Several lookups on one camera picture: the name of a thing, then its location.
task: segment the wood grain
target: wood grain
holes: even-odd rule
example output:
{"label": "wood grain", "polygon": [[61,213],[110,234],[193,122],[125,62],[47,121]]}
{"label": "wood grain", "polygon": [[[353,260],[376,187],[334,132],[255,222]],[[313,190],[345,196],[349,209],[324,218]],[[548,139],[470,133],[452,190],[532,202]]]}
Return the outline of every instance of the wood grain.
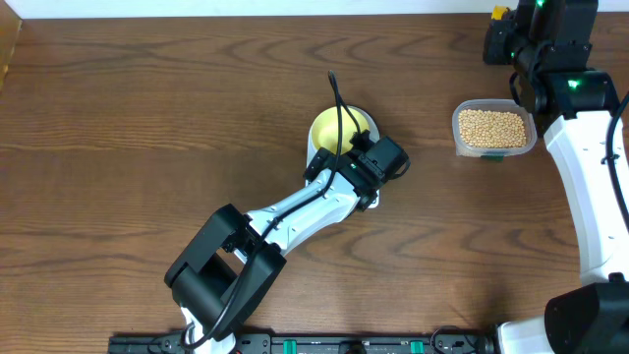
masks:
{"label": "wood grain", "polygon": [[[28,21],[0,97],[0,343],[102,353],[182,326],[165,270],[219,207],[303,186],[308,128],[348,102],[410,154],[381,206],[288,256],[248,325],[407,333],[542,313],[579,286],[543,145],[457,157],[451,116],[507,98],[486,15]],[[629,16],[599,16],[592,66],[629,87]]]}

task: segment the black cable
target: black cable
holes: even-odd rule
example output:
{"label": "black cable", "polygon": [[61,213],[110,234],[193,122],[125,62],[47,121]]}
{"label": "black cable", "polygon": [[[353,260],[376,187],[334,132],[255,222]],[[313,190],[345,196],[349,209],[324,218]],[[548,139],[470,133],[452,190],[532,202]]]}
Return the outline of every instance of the black cable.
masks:
{"label": "black cable", "polygon": [[339,99],[341,105],[343,106],[343,108],[345,109],[347,114],[350,115],[350,118],[354,122],[354,125],[356,126],[356,133],[361,134],[361,126],[360,126],[360,124],[358,124],[358,120],[356,119],[356,117],[354,117],[354,114],[352,114],[352,112],[350,111],[350,108],[347,106],[347,104],[345,104],[345,101],[343,100],[343,97],[341,97],[340,90],[338,89],[338,84],[336,84],[336,76],[332,75],[330,77],[328,75],[328,78],[330,80],[330,84],[332,85],[332,89],[334,89],[334,95],[335,96],[338,95],[338,99]]}
{"label": "black cable", "polygon": [[609,128],[607,128],[607,138],[605,139],[605,158],[601,163],[606,163],[607,168],[609,169],[609,178],[611,179],[611,187],[613,188],[613,193],[616,195],[616,201],[618,202],[618,207],[620,208],[620,213],[622,214],[622,219],[625,221],[625,227],[629,230],[629,211],[627,211],[627,205],[625,204],[625,199],[622,196],[622,189],[620,188],[620,181],[618,180],[618,172],[616,171],[616,158],[619,156],[613,153],[613,135],[616,131],[616,125],[620,120],[620,116],[622,116],[622,112],[627,107],[629,103],[629,92],[625,94],[625,97],[622,99],[618,110],[616,110],[615,114],[611,118],[609,122]]}
{"label": "black cable", "polygon": [[248,273],[248,271],[250,271],[252,264],[253,264],[253,259],[256,258],[257,253],[260,251],[264,240],[266,239],[266,237],[268,236],[268,234],[271,232],[271,230],[273,230],[273,228],[275,228],[277,225],[279,225],[280,222],[282,222],[282,220],[290,215],[291,213],[295,212],[296,210],[300,209],[301,207],[306,206],[307,204],[311,203],[312,201],[317,200],[318,198],[321,198],[323,195],[325,195],[325,193],[327,192],[327,190],[330,188],[330,186],[332,185],[332,182],[334,181],[334,176],[336,175],[336,170],[338,169],[338,162],[341,156],[341,150],[343,147],[343,116],[341,114],[341,101],[342,98],[338,92],[338,85],[336,84],[336,75],[334,74],[333,71],[329,71],[327,73],[327,76],[329,78],[330,84],[332,85],[332,89],[334,90],[334,100],[336,101],[336,112],[338,115],[338,142],[336,144],[336,157],[334,159],[334,168],[332,169],[332,172],[330,173],[330,177],[327,181],[327,183],[325,184],[325,187],[323,187],[321,190],[319,190],[316,194],[314,194],[312,197],[306,199],[305,201],[289,208],[288,210],[282,212],[279,216],[276,216],[275,218],[273,218],[273,220],[269,223],[269,225],[266,227],[266,229],[264,229],[264,231],[262,232],[262,234],[260,235],[260,239],[258,240],[256,246],[254,247],[254,249],[252,250],[251,254],[248,256],[247,261],[245,262],[245,266],[243,267],[243,270],[240,273],[240,276],[236,279],[236,284],[234,285],[234,289],[232,290],[232,293],[229,296],[229,299],[227,300],[227,303],[225,304],[225,306],[223,307],[223,310],[221,310],[220,314],[218,315],[218,318],[216,319],[216,322],[214,323],[214,325],[212,326],[211,330],[209,330],[206,334],[203,335],[203,337],[201,339],[199,339],[198,341],[191,343],[191,344],[187,344],[186,341],[186,333],[189,332],[189,329],[194,326],[194,324],[188,324],[186,326],[186,328],[184,329],[184,331],[182,332],[181,335],[181,346],[182,348],[184,348],[185,350],[195,350],[197,348],[199,348],[200,346],[204,345],[210,338],[212,338],[215,334],[216,331],[218,330],[218,328],[220,327],[220,325],[222,324],[223,320],[225,319],[225,316],[227,315],[227,313],[229,312],[229,310],[231,310],[231,308],[234,306],[234,303],[236,302],[236,299],[238,298],[238,294],[240,293],[240,290],[242,288],[242,284],[243,281],[242,279],[245,278],[244,275]]}
{"label": "black cable", "polygon": [[341,104],[343,105],[343,108],[345,108],[345,111],[347,112],[347,114],[350,115],[350,118],[352,118],[352,121],[354,121],[354,125],[356,126],[356,134],[361,134],[361,126],[358,124],[358,120],[356,120],[356,117],[354,117],[354,114],[352,114],[352,111],[350,111],[350,109],[347,107],[347,104],[345,104],[345,101],[343,100],[343,98],[341,98]]}

